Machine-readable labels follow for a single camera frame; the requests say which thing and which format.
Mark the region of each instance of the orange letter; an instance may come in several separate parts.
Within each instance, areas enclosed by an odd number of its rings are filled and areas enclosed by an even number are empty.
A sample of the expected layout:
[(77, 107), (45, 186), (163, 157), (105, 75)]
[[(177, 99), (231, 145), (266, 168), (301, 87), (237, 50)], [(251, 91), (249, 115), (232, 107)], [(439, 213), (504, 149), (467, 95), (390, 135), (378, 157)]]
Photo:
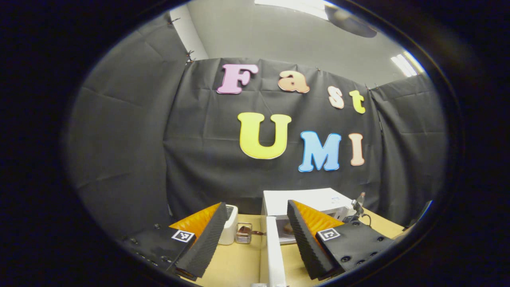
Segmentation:
[(361, 149), (361, 140), (363, 139), (363, 136), (358, 133), (351, 133), (349, 134), (349, 138), (351, 139), (352, 142), (351, 165), (354, 166), (362, 165), (363, 163), (365, 163)]
[(306, 93), (310, 90), (307, 86), (307, 81), (304, 75), (296, 71), (283, 71), (280, 73), (280, 79), (278, 81), (278, 87), (284, 91), (298, 91), (300, 93)]

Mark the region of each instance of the yellow letter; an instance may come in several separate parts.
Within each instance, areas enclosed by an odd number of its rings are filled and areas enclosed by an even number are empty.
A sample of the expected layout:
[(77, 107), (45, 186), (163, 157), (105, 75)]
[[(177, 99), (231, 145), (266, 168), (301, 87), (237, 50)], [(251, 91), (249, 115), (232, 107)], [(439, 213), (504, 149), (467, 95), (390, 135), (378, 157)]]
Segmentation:
[(291, 118), (284, 114), (274, 114), (271, 120), (275, 124), (274, 144), (270, 147), (261, 146), (259, 143), (260, 123), (264, 115), (259, 113), (240, 113), (237, 118), (241, 121), (241, 135), (239, 145), (241, 150), (249, 157), (259, 159), (277, 158), (287, 148), (287, 124)]
[(361, 106), (361, 102), (365, 100), (358, 90), (354, 90), (349, 92), (349, 95), (352, 97), (352, 105), (354, 109), (358, 113), (365, 113), (365, 108)]

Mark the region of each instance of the letter u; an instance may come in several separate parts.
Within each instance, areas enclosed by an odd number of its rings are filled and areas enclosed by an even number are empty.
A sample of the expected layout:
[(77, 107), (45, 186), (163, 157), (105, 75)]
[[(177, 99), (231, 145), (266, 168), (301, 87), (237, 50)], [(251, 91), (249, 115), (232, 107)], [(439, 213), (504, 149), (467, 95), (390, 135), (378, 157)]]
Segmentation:
[(273, 159), (284, 153), (287, 148), (287, 125), (292, 121), (288, 115), (274, 114), (271, 120), (275, 124), (274, 144), (270, 147), (259, 143), (260, 123), (264, 115), (259, 113), (240, 113), (237, 118), (241, 121), (241, 135), (239, 145), (241, 150), (249, 157), (258, 159)]

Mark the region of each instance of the pink letter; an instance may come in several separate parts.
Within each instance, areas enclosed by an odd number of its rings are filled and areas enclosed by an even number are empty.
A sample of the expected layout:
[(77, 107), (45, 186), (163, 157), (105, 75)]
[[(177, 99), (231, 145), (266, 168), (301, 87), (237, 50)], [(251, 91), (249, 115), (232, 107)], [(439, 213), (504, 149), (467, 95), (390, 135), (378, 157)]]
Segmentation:
[(237, 65), (237, 64), (225, 64), (225, 76), (223, 76), (223, 83), (216, 91), (218, 93), (241, 93), (243, 89), (237, 86), (237, 81), (241, 80), (241, 84), (246, 86), (250, 81), (250, 72), (256, 74), (259, 72), (257, 65)]

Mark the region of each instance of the black fabric backdrop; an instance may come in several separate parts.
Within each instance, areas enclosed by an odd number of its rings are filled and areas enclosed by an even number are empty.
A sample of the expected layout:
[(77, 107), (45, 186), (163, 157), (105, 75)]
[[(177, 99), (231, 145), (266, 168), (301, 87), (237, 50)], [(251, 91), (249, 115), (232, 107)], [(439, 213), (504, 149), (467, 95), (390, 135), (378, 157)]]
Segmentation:
[[(255, 64), (257, 74), (240, 94), (218, 94), (224, 64)], [(308, 93), (278, 87), (279, 73), (305, 75)], [(328, 100), (327, 88), (343, 94), (345, 107)], [(349, 92), (360, 91), (364, 114), (353, 108)], [(265, 116), (260, 143), (274, 143), (273, 114), (292, 118), (284, 154), (253, 159), (239, 146), (241, 112)], [(341, 135), (340, 168), (302, 173), (302, 131), (317, 132), (324, 144)], [(188, 64), (171, 107), (164, 137), (167, 191), (172, 211), (184, 217), (219, 200), (241, 213), (260, 214), (262, 191), (331, 187), (357, 198), (365, 191), (366, 207), (399, 224), (407, 224), (441, 187), (446, 150), (444, 119), (438, 95), (423, 76), (368, 91), (364, 85), (315, 68), (262, 59), (210, 59)], [(365, 163), (351, 166), (350, 133), (363, 135)]]
[(169, 224), (162, 145), (186, 49), (164, 16), (114, 46), (81, 87), (65, 132), (69, 175), (114, 237)]
[[(64, 133), (70, 178), (83, 203), (114, 237), (186, 217), (219, 201), (259, 214), (265, 189), (331, 187), (398, 224), (415, 217), (442, 184), (447, 138), (438, 95), (423, 76), (368, 91), (340, 76), (262, 59), (186, 64), (186, 49), (164, 16), (113, 47), (81, 87)], [(256, 64), (240, 94), (217, 94), (227, 63)], [(282, 91), (279, 73), (303, 73), (308, 93)], [(327, 88), (343, 94), (331, 106)], [(349, 92), (360, 91), (364, 114)], [(274, 142), (273, 114), (292, 118), (287, 149), (253, 159), (239, 146), (241, 112), (258, 112), (260, 142)], [(302, 131), (324, 144), (342, 136), (340, 168), (302, 173)], [(365, 164), (351, 166), (350, 133), (363, 135)]]

